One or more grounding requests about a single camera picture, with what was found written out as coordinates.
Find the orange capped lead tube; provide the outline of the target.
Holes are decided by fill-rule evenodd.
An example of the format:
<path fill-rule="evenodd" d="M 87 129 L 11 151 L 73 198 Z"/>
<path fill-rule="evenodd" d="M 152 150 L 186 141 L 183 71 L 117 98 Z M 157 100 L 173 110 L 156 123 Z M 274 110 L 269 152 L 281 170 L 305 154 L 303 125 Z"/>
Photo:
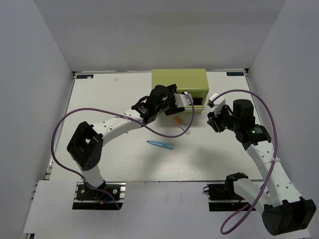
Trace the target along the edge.
<path fill-rule="evenodd" d="M 183 132 L 185 131 L 186 135 L 190 134 L 190 131 L 186 130 L 187 126 L 183 123 L 183 121 L 180 118 L 175 117 L 175 118 L 173 118 L 173 120 Z"/>

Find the green metal tool chest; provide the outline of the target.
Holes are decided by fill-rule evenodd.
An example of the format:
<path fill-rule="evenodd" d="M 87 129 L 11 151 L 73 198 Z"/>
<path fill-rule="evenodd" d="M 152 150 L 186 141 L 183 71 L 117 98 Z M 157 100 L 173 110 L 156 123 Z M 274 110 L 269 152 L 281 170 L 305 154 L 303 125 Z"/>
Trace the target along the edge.
<path fill-rule="evenodd" d="M 177 86 L 177 93 L 188 91 L 194 101 L 195 113 L 204 110 L 204 104 L 209 93 L 209 84 L 205 69 L 153 69 L 152 87 L 156 85 Z"/>

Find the blue utility knife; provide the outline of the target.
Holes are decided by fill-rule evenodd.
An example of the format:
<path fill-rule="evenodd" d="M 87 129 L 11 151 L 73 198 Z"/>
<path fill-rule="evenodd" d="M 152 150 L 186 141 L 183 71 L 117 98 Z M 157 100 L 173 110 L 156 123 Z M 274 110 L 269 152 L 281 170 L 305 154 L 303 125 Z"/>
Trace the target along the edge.
<path fill-rule="evenodd" d="M 174 149 L 173 145 L 170 145 L 170 144 L 167 144 L 167 143 L 164 143 L 164 142 L 159 142 L 159 141 L 154 141 L 154 140 L 147 140 L 147 143 L 150 144 L 150 145 L 153 145 L 153 146 L 166 148 L 166 149 L 169 149 L 169 150 L 173 150 Z"/>

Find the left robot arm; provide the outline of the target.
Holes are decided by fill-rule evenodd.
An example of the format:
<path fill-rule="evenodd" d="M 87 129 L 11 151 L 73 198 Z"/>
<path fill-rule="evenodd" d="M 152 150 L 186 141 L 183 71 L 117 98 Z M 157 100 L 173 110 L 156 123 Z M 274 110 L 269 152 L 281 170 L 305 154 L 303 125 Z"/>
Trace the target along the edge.
<path fill-rule="evenodd" d="M 190 104 L 188 93 L 179 94 L 175 84 L 168 87 L 157 85 L 148 96 L 140 98 L 121 115 L 96 124 L 80 123 L 67 145 L 67 151 L 80 168 L 88 193 L 95 199 L 105 194 L 106 183 L 98 163 L 108 142 L 152 123 L 160 113 L 170 116 L 183 112 Z"/>

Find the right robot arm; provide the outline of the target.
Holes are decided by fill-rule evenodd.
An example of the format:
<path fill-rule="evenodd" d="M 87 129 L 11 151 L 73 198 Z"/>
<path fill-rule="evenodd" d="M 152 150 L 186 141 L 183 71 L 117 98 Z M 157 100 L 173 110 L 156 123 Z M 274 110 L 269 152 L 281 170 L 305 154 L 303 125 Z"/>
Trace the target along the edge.
<path fill-rule="evenodd" d="M 303 198 L 280 160 L 273 157 L 271 137 L 262 125 L 255 123 L 252 102 L 235 100 L 231 109 L 224 98 L 219 98 L 210 99 L 208 105 L 212 111 L 207 115 L 207 123 L 216 132 L 227 129 L 235 133 L 266 183 L 261 198 L 254 203 L 259 187 L 244 173 L 231 174 L 225 181 L 226 195 L 232 199 L 244 198 L 261 214 L 265 228 L 273 236 L 306 229 L 316 212 L 316 205 L 312 199 Z"/>

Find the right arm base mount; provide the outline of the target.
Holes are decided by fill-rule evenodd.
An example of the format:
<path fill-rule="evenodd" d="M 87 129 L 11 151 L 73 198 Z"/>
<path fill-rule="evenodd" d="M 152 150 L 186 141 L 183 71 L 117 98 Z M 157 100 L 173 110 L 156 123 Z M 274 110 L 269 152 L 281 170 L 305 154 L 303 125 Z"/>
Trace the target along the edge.
<path fill-rule="evenodd" d="M 234 191 L 234 182 L 248 179 L 244 173 L 238 172 L 226 176 L 224 183 L 210 183 L 203 187 L 208 195 L 210 212 L 235 212 L 240 209 L 247 211 L 250 204 Z"/>

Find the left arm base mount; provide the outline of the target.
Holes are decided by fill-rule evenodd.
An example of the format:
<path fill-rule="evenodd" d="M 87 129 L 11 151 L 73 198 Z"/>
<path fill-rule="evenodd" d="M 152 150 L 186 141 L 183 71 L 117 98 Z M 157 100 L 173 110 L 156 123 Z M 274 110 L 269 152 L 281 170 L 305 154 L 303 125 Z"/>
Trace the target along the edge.
<path fill-rule="evenodd" d="M 125 182 L 107 182 L 104 188 L 117 202 L 106 193 L 90 189 L 85 183 L 78 182 L 74 194 L 73 210 L 116 211 L 123 205 L 126 191 Z"/>

